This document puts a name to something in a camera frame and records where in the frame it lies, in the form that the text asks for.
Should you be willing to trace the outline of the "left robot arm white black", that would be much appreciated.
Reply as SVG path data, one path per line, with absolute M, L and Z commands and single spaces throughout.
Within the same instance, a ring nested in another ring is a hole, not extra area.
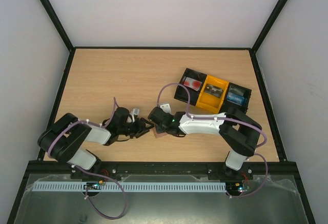
M 100 158 L 82 148 L 82 144 L 89 141 L 109 146 L 114 142 L 145 135 L 154 128 L 154 124 L 138 115 L 138 108 L 129 111 L 118 107 L 109 119 L 96 124 L 89 120 L 80 120 L 72 113 L 67 113 L 41 134 L 37 144 L 49 158 L 55 159 L 60 164 L 75 165 L 89 172 L 98 172 Z

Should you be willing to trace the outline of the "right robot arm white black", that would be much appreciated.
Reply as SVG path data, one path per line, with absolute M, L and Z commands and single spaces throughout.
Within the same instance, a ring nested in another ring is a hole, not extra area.
M 148 119 L 166 133 L 183 137 L 189 134 L 213 134 L 221 136 L 230 146 L 223 172 L 233 179 L 241 173 L 245 160 L 255 154 L 262 127 L 236 108 L 214 115 L 177 112 L 174 115 L 155 107 Z

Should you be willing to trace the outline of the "red white card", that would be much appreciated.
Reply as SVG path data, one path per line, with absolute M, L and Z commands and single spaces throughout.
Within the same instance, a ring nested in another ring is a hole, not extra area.
M 190 77 L 186 77 L 183 81 L 183 85 L 185 87 L 188 87 L 194 91 L 199 91 L 202 85 L 202 82 L 199 80 L 195 80 L 193 78 Z

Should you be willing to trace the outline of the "dark card in yellow bin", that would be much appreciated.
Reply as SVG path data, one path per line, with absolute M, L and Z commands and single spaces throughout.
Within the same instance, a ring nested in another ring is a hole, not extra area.
M 221 98 L 223 90 L 220 87 L 211 84 L 206 84 L 204 92 L 214 97 Z

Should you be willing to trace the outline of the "yellow bin middle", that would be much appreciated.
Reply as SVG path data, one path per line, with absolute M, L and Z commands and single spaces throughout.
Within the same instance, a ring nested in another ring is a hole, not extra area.
M 211 113 L 219 113 L 229 82 L 220 78 L 207 75 L 196 103 L 196 107 Z

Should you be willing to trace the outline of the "black bin left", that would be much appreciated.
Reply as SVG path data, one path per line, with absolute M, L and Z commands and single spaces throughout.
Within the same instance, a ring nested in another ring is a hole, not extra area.
M 196 106 L 203 84 L 207 78 L 207 75 L 201 72 L 194 71 L 186 68 L 180 84 L 182 84 L 189 91 L 190 105 Z M 174 98 L 179 101 L 188 102 L 188 95 L 185 89 L 181 86 L 177 86 Z

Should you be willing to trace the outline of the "black bin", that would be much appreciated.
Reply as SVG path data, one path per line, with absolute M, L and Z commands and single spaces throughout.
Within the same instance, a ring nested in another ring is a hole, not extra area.
M 229 83 L 218 113 L 227 112 L 229 108 L 236 108 L 246 114 L 251 93 L 251 89 Z
M 196 106 L 203 84 L 207 78 L 207 75 L 201 72 L 194 71 L 186 68 L 180 84 L 182 84 L 189 91 L 190 105 Z M 185 89 L 181 86 L 177 86 L 174 98 L 179 101 L 188 102 L 188 95 Z

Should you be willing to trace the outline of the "black bin right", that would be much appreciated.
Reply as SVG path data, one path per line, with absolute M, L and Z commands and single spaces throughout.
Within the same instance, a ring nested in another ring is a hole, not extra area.
M 251 89 L 229 83 L 218 113 L 227 112 L 229 108 L 236 108 L 246 114 L 251 93 Z

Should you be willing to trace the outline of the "black aluminium front rail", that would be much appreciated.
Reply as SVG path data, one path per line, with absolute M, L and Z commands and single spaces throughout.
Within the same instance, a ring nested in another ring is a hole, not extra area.
M 245 162 L 239 171 L 229 169 L 223 162 L 109 162 L 95 165 L 92 173 L 107 174 L 113 179 L 127 175 L 206 175 L 210 180 L 237 180 L 246 176 L 265 174 L 263 162 Z M 89 179 L 70 165 L 55 161 L 30 161 L 25 174 L 71 174 L 73 178 Z

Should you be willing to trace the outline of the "black frame post left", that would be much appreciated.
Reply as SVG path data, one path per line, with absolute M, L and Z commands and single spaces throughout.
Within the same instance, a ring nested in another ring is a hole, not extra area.
M 59 20 L 59 17 L 57 16 L 53 6 L 51 5 L 50 0 L 39 0 L 46 11 L 47 15 L 49 16 L 53 26 L 56 28 L 59 36 L 61 37 L 63 43 L 65 44 L 66 48 L 69 52 L 73 51 L 74 46 L 71 43 L 62 23 Z

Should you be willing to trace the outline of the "black frame post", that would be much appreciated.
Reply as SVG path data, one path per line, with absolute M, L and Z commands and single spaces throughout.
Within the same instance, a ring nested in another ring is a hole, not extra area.
M 274 6 L 270 16 L 266 20 L 262 30 L 260 31 L 257 39 L 255 40 L 253 46 L 252 46 L 252 51 L 257 52 L 264 42 L 266 36 L 268 35 L 269 31 L 271 30 L 272 26 L 274 25 L 276 19 L 278 18 L 279 14 L 285 7 L 286 3 L 288 0 L 278 0 L 276 5 Z
M 39 0 L 46 11 L 47 15 L 49 16 L 53 26 L 56 28 L 59 36 L 61 37 L 63 43 L 65 44 L 66 48 L 69 52 L 73 51 L 74 46 L 71 43 L 62 23 L 59 20 L 59 17 L 57 16 L 53 6 L 51 5 L 50 0 Z

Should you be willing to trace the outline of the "black frame post right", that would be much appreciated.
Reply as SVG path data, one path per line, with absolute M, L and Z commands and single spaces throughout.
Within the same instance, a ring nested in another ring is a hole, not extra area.
M 270 16 L 266 20 L 262 30 L 260 31 L 257 39 L 255 40 L 253 46 L 252 46 L 252 51 L 257 52 L 264 42 L 266 36 L 268 35 L 269 31 L 271 30 L 272 26 L 274 25 L 276 19 L 278 18 L 279 14 L 285 7 L 286 3 L 288 0 L 278 0 L 276 5 L 274 6 Z

